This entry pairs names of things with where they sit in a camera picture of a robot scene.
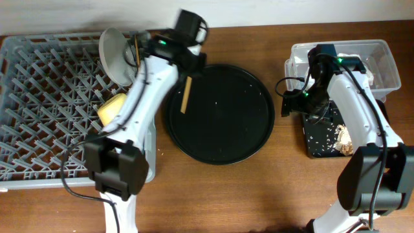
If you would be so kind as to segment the wooden chopstick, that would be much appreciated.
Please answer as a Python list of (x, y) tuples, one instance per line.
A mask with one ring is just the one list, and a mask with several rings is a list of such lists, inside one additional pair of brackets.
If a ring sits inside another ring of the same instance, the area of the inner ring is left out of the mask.
[(139, 68), (140, 68), (140, 56), (139, 56), (139, 47), (138, 47), (137, 35), (134, 35), (134, 43), (135, 43), (135, 54), (136, 54), (136, 67), (137, 67), (137, 70), (139, 70)]
[(180, 107), (180, 112), (182, 114), (186, 113), (186, 109), (187, 109), (187, 106), (188, 106), (188, 100), (189, 100), (190, 92), (191, 92), (191, 85), (192, 85), (192, 78), (190, 76), (188, 76), (187, 79), (186, 79), (186, 85), (185, 85), (185, 88), (184, 88), (182, 103), (181, 103), (181, 107)]

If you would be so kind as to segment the pale green plate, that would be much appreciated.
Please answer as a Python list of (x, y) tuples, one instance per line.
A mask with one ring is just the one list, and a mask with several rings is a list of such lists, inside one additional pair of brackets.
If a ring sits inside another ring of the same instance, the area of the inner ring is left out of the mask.
[(135, 80), (136, 65), (127, 38), (116, 28), (107, 28), (100, 36), (98, 48), (106, 75), (118, 86), (130, 86)]

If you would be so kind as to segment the yellow bowl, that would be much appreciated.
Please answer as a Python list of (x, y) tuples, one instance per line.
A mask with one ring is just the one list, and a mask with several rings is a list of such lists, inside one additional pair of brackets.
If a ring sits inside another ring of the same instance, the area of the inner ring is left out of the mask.
[(127, 95), (124, 93), (116, 94), (98, 109), (98, 117), (103, 126), (108, 125), (115, 118), (126, 98)]

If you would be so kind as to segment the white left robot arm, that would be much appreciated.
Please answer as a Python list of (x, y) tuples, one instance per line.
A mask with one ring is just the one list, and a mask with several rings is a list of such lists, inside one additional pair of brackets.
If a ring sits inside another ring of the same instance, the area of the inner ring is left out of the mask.
[(137, 195), (155, 177), (155, 114), (180, 78), (200, 74), (208, 33), (201, 16), (181, 10), (173, 29), (149, 38), (136, 79), (103, 135), (87, 136), (85, 166), (104, 205), (106, 232), (137, 232)]

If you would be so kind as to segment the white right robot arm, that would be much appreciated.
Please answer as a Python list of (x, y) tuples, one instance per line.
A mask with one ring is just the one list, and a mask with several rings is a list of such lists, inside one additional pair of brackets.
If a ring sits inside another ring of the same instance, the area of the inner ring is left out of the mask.
[(366, 69), (356, 56), (338, 56), (333, 44), (317, 44), (308, 55), (315, 83), (285, 91), (281, 116), (291, 112), (322, 118), (333, 101), (348, 129), (353, 155), (337, 181), (337, 201), (311, 219), (308, 232), (374, 229), (374, 220), (408, 206), (413, 192), (413, 146), (393, 131), (375, 100)]

